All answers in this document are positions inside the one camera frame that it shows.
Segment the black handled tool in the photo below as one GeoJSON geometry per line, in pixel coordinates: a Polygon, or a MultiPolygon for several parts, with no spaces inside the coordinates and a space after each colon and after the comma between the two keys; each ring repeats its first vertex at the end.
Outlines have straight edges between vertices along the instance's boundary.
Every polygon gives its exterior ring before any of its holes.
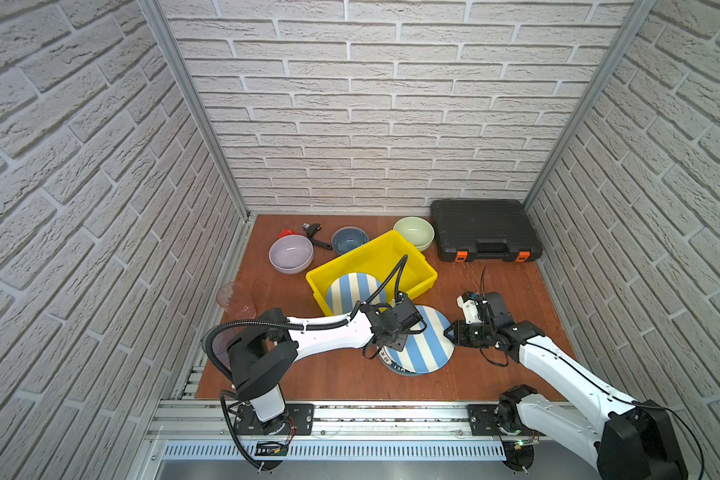
{"type": "Polygon", "coordinates": [[[322,225],[320,223],[305,223],[302,225],[302,230],[314,247],[319,247],[327,251],[333,250],[333,246],[330,242],[325,242],[316,238],[317,234],[322,230],[322,225]]]}

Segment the yellow plastic bin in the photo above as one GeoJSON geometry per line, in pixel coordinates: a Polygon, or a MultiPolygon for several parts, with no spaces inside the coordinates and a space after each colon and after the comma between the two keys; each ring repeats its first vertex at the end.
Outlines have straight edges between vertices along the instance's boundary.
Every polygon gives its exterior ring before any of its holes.
{"type": "Polygon", "coordinates": [[[365,273],[383,281],[404,255],[408,259],[399,290],[413,300],[433,287],[438,273],[413,244],[394,230],[310,270],[306,281],[323,315],[329,316],[332,311],[326,294],[335,280],[349,273],[365,273]]]}

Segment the red small object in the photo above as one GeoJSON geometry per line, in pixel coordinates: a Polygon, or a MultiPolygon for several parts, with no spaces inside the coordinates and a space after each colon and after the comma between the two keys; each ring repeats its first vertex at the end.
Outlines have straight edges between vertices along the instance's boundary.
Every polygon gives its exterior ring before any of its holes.
{"type": "Polygon", "coordinates": [[[297,234],[298,234],[298,232],[294,232],[294,231],[292,231],[292,230],[290,230],[290,229],[283,229],[283,230],[279,233],[279,235],[278,235],[277,238],[278,238],[278,239],[281,239],[281,238],[286,237],[286,236],[297,235],[297,234]]]}

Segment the green rimmed white plate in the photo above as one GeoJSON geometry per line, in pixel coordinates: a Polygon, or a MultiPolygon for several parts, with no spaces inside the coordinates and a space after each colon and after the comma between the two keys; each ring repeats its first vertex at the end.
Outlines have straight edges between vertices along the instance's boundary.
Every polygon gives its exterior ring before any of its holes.
{"type": "Polygon", "coordinates": [[[390,371],[401,375],[405,377],[415,377],[418,376],[418,373],[409,371],[402,366],[400,366],[398,363],[396,363],[390,354],[388,353],[388,350],[383,347],[378,354],[378,358],[382,362],[383,365],[385,365],[390,371]]]}

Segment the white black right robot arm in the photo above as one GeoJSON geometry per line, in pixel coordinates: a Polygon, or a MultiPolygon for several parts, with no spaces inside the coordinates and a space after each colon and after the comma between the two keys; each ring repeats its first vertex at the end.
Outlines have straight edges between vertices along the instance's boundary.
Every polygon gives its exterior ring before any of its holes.
{"type": "Polygon", "coordinates": [[[688,469],[667,409],[609,385],[528,321],[498,329],[457,321],[445,337],[466,348],[495,347],[543,378],[572,404],[567,410],[536,389],[504,392],[494,419],[505,435],[536,431],[590,464],[603,479],[685,479],[688,469]]]}

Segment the blue white striped plate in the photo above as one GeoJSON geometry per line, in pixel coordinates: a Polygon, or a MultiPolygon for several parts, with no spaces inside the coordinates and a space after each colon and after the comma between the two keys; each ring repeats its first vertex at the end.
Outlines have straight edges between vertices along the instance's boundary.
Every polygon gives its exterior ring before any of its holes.
{"type": "Polygon", "coordinates": [[[350,313],[355,303],[366,301],[381,282],[366,273],[348,273],[336,279],[325,295],[326,304],[333,315],[350,313]]]}

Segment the pale green ceramic bowl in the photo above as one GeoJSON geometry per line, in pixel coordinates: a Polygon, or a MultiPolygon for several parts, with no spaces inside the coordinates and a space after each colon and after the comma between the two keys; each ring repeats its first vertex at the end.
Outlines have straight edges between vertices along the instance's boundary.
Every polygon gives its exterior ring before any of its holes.
{"type": "Polygon", "coordinates": [[[404,217],[393,227],[405,240],[420,252],[428,249],[435,239],[434,227],[421,217],[404,217]]]}

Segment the black plastic tool case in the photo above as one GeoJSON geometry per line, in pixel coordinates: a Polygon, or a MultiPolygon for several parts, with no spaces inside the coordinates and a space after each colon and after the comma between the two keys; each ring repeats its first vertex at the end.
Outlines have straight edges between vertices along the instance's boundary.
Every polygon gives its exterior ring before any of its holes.
{"type": "Polygon", "coordinates": [[[516,200],[440,199],[431,206],[439,259],[534,262],[543,245],[516,200]]]}

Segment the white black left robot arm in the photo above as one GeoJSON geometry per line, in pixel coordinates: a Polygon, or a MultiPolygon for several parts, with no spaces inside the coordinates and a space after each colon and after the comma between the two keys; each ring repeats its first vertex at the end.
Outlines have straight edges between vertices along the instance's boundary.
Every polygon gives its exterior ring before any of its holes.
{"type": "Polygon", "coordinates": [[[218,369],[263,424],[285,418],[279,383],[294,363],[342,349],[401,350],[409,336],[427,329],[406,296],[394,306],[357,302],[346,314],[320,318],[286,317],[272,309],[262,319],[235,324],[242,329],[225,347],[218,369]]]}

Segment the dark blue glazed bowl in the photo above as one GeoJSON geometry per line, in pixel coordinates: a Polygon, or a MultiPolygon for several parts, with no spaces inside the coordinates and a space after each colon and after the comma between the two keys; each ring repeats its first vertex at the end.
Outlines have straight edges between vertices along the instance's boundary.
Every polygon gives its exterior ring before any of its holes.
{"type": "Polygon", "coordinates": [[[368,234],[359,227],[345,226],[334,232],[331,238],[333,251],[338,255],[344,255],[369,241],[368,234]]]}

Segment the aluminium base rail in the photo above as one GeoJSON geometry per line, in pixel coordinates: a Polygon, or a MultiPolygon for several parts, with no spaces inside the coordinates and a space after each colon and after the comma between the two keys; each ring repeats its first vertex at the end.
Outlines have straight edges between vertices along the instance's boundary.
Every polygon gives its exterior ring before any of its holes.
{"type": "Polygon", "coordinates": [[[285,444],[275,461],[503,461],[520,448],[548,443],[541,433],[499,432],[494,403],[298,401],[290,405],[296,434],[266,434],[250,408],[231,419],[211,400],[163,401],[147,430],[159,460],[238,460],[261,446],[285,444]]]}

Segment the lavender ceramic bowl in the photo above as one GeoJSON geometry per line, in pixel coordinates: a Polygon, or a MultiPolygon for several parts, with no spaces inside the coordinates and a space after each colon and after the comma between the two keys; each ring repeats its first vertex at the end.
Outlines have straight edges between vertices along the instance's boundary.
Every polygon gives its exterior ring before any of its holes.
{"type": "Polygon", "coordinates": [[[297,274],[311,265],[314,259],[314,247],[305,236],[287,235],[272,244],[268,258],[278,272],[297,274]]]}

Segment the clear pink plastic cup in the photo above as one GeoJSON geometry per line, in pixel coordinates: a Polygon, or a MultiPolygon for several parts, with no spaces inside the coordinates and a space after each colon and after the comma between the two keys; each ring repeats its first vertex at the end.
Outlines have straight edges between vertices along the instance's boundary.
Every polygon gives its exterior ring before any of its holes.
{"type": "Polygon", "coordinates": [[[251,294],[241,282],[224,284],[216,294],[216,302],[223,310],[222,324],[235,320],[252,320],[257,317],[251,294]]]}

